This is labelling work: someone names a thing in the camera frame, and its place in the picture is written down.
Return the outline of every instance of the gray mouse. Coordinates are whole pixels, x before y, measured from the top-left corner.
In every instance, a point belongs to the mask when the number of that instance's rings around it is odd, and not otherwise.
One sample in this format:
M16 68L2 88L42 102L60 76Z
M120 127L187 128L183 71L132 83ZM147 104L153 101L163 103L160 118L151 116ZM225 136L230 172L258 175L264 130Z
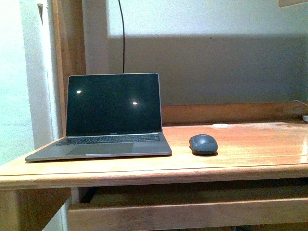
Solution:
M199 134L189 139L189 147L194 155L216 155L217 142L214 137L206 134Z

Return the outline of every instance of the laptop keyboard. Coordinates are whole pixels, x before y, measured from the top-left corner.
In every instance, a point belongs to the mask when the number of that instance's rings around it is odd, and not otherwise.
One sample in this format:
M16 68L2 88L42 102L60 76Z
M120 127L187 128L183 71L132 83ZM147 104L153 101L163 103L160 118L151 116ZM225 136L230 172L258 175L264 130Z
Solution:
M122 136L90 136L67 138L56 146L69 144L125 143L125 142L160 142L158 134L122 135Z

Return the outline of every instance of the cable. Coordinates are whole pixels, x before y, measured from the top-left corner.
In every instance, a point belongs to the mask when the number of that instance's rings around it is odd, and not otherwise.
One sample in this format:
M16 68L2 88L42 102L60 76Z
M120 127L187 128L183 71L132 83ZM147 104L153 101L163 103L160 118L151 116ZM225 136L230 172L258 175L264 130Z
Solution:
M308 106L308 104L306 104L306 103L304 103L304 102L301 102L300 100L293 100L293 101L297 101L297 102L302 103L302 104L305 105L305 106Z
M125 29L124 29L124 19L123 19L123 12L122 12L122 7L121 7L121 2L119 1L119 7L121 11L121 17L122 17L122 28L123 28L123 73L124 73L124 68L125 68Z

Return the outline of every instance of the wood grain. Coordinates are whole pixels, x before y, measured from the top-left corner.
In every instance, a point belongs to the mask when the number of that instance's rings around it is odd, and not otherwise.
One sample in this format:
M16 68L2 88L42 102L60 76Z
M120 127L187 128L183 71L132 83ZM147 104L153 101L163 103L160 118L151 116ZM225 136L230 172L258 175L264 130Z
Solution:
M71 231L136 231L308 221L297 180L104 187L72 205Z
M308 176L308 124L301 121L164 127L170 157L107 158L0 167L0 188L89 187ZM188 139L209 134L218 155L192 155Z
M69 188L0 191L0 230L41 231L69 196Z
M53 0L52 3L61 120L65 136L68 77L86 73L82 1Z
M165 126L290 120L301 119L303 114L308 114L308 107L297 101L162 107Z

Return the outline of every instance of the black cable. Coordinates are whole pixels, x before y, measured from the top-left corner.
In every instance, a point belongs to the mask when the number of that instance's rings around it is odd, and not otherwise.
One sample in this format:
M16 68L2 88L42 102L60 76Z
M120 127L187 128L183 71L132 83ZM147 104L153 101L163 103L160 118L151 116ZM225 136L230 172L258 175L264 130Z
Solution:
M121 11L121 17L122 17L122 27L123 27L123 73L125 68L125 30L124 30L124 19L123 19L123 12L121 7L121 2L119 1L120 11Z

